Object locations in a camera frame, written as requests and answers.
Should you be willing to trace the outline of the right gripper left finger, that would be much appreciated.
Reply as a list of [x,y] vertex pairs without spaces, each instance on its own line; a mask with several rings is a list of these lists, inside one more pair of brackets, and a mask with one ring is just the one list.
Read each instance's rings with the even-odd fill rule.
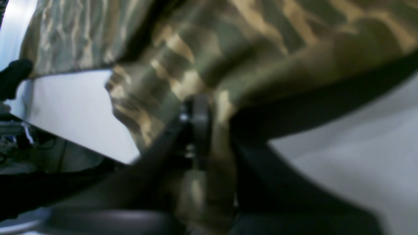
[[209,97],[194,95],[121,170],[1,175],[1,234],[186,234],[206,207],[211,124]]

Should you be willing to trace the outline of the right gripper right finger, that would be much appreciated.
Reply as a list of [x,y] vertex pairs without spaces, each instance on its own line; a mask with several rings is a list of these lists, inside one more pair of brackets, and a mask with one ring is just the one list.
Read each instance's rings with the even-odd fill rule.
[[376,216],[304,176],[267,142],[318,125],[299,112],[231,120],[239,213],[230,235],[381,235]]

